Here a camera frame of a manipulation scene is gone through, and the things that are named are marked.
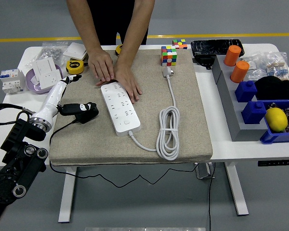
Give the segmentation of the person's right hand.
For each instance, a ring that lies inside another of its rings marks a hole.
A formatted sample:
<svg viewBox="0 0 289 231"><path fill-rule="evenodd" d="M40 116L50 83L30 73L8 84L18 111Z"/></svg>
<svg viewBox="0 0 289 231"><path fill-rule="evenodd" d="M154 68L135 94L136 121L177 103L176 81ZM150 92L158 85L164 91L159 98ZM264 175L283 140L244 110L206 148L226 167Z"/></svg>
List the person's right hand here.
<svg viewBox="0 0 289 231"><path fill-rule="evenodd" d="M110 55L102 48L94 48L87 51L87 53L88 64L94 77L102 82L113 80L115 75L113 70L113 61Z"/></svg>

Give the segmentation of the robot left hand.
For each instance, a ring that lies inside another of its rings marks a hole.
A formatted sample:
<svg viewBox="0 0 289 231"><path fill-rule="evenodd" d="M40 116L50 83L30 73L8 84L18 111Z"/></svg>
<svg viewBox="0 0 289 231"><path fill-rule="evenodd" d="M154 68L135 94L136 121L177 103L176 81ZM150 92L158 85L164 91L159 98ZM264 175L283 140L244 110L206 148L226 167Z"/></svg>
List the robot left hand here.
<svg viewBox="0 0 289 231"><path fill-rule="evenodd" d="M48 93L41 109L32 115L29 122L34 125L42 124L46 129L51 129L54 125L53 117L58 113L63 116L77 116L82 124L96 117L99 111L95 103L60 104L67 85L80 78L81 75L69 75L58 81Z"/></svg>

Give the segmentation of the person's left hand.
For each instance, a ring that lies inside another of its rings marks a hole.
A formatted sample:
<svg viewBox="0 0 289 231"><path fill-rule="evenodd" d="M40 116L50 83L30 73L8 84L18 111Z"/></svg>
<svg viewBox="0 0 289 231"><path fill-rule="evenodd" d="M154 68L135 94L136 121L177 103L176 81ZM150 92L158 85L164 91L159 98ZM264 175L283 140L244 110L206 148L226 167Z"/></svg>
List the person's left hand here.
<svg viewBox="0 0 289 231"><path fill-rule="evenodd" d="M139 100L139 95L142 94L141 88L139 87L136 78L134 77L131 68L127 65L115 64L114 66L114 78L109 81L99 81L95 85L100 87L104 84L119 82L121 86L126 90L130 101L134 104Z"/></svg>

